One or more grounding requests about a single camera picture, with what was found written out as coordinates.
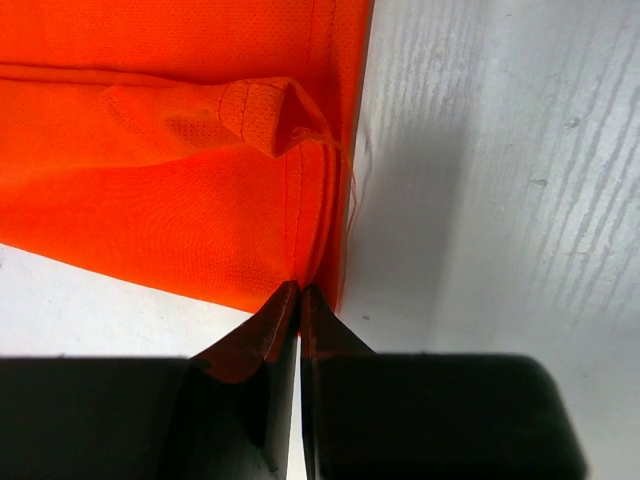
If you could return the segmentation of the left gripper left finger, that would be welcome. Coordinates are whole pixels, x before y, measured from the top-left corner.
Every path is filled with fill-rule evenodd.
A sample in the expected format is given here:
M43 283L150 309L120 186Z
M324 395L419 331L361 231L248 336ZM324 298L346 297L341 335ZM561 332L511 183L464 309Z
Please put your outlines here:
M5 479L280 479L299 288L191 358L5 358Z

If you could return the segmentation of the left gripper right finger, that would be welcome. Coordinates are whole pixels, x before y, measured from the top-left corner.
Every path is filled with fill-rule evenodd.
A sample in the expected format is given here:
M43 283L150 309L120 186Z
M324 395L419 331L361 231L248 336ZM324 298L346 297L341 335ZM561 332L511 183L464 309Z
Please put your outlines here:
M300 297L311 479L583 479L558 388L536 360L369 348L315 286Z

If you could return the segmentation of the orange t-shirt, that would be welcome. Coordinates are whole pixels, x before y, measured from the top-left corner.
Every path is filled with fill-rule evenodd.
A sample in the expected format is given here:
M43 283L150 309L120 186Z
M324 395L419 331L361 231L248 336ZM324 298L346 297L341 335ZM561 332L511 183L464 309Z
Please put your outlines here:
M5 1L1 241L255 311L343 286L368 1Z

